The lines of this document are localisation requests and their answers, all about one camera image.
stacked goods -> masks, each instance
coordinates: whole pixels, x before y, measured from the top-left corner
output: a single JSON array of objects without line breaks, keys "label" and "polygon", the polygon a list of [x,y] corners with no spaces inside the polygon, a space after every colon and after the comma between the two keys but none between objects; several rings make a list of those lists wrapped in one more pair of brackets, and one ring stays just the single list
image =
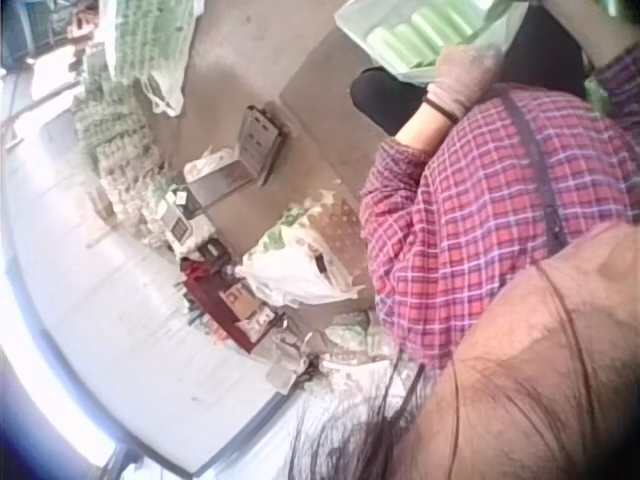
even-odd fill
[{"label": "stacked goods", "polygon": [[177,60],[195,26],[193,0],[111,0],[107,61],[113,78],[131,83]]},{"label": "stacked goods", "polygon": [[482,26],[471,0],[433,3],[393,28],[376,27],[367,43],[393,69],[406,71],[432,65],[445,46],[466,43]]},{"label": "stacked goods", "polygon": [[99,46],[85,56],[82,84],[84,93],[74,103],[76,130],[116,218],[143,243],[161,246],[165,227],[155,218],[149,192],[165,177],[165,165],[133,87],[111,80]]}]

black pants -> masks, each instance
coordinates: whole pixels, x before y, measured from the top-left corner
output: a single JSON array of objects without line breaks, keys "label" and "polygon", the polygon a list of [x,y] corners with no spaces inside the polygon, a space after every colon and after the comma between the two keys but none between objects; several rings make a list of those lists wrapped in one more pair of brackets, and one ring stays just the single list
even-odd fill
[{"label": "black pants", "polygon": [[[530,7],[507,51],[500,82],[514,82],[585,98],[582,51],[544,8]],[[422,103],[424,88],[404,83],[382,67],[362,72],[351,84],[353,105],[395,135]]]}]

pink plaid shirt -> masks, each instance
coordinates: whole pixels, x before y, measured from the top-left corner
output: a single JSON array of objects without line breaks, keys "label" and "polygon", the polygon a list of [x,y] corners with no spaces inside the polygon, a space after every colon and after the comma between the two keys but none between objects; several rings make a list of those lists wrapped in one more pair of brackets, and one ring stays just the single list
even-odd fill
[{"label": "pink plaid shirt", "polygon": [[[610,118],[565,93],[509,86],[537,137],[569,242],[604,221],[640,223],[640,49],[598,72]],[[530,159],[499,98],[435,155],[385,140],[362,193],[378,315],[442,368],[519,271],[549,255]]]}]

glove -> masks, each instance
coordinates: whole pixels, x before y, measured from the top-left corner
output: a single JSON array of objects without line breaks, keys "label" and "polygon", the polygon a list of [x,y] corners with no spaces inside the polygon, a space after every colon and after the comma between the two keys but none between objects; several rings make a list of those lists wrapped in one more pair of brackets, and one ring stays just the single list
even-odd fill
[{"label": "glove", "polygon": [[460,120],[495,82],[502,53],[498,48],[468,45],[445,47],[436,61],[436,79],[425,102],[436,104]]}]

concrete floor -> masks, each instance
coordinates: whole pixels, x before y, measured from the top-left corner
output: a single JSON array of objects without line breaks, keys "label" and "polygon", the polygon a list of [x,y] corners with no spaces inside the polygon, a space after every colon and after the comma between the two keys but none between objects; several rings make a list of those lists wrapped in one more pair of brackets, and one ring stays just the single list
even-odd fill
[{"label": "concrete floor", "polygon": [[[275,102],[291,138],[266,186],[249,185],[214,205],[209,213],[236,256],[252,248],[292,202],[320,189],[356,199],[323,158],[305,131],[278,104],[278,97],[313,48],[334,27],[333,13],[345,0],[216,0],[207,2],[192,44],[184,83],[185,106],[178,118],[149,116],[156,141],[172,165],[181,168],[213,151],[231,146],[244,108]],[[295,316],[302,331],[321,328],[337,312],[371,305],[362,299],[305,307]]]}]

